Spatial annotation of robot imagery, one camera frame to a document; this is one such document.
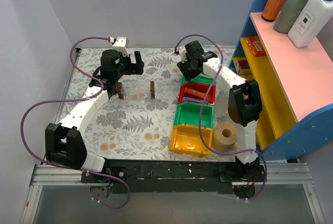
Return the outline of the blue toothpaste tube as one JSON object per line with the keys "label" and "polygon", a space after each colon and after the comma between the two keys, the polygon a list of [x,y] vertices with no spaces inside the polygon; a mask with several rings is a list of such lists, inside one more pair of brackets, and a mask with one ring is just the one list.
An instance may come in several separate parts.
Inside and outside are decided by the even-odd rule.
{"label": "blue toothpaste tube", "polygon": [[210,102],[207,100],[203,100],[203,99],[196,99],[196,98],[191,98],[191,97],[183,97],[182,98],[183,101],[193,101],[193,102],[198,102],[198,103],[205,103],[205,104],[209,104]]}

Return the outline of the clear glass tray brown handles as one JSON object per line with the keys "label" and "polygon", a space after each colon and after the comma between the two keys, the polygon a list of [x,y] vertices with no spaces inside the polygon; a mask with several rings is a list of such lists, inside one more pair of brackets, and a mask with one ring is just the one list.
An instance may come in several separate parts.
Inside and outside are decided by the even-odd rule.
{"label": "clear glass tray brown handles", "polygon": [[156,98],[154,81],[119,82],[116,93],[121,100],[145,101]]}

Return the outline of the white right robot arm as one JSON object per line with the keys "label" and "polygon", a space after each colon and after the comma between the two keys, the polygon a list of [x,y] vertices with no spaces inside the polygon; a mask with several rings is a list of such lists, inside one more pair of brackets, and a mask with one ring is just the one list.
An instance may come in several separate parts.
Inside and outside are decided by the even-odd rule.
{"label": "white right robot arm", "polygon": [[177,64],[186,81],[201,73],[213,79],[228,98],[227,113],[237,129],[238,150],[232,152],[237,167],[236,177],[241,181],[253,178],[260,168],[260,153],[256,150],[257,122],[262,112],[262,100],[256,80],[246,80],[223,64],[223,53],[204,51],[198,41],[176,44]]}

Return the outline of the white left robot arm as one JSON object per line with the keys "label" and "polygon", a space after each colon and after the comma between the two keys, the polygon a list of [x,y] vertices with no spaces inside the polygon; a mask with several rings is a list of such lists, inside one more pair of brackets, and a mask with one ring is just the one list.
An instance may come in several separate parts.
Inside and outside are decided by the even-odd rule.
{"label": "white left robot arm", "polygon": [[139,51],[134,52],[135,62],[130,56],[115,49],[103,51],[100,66],[83,96],[71,112],[58,124],[49,124],[45,129],[46,159],[72,169],[93,171],[94,178],[106,182],[111,175],[105,159],[89,153],[82,135],[99,109],[117,94],[119,79],[124,75],[141,75],[144,62]]}

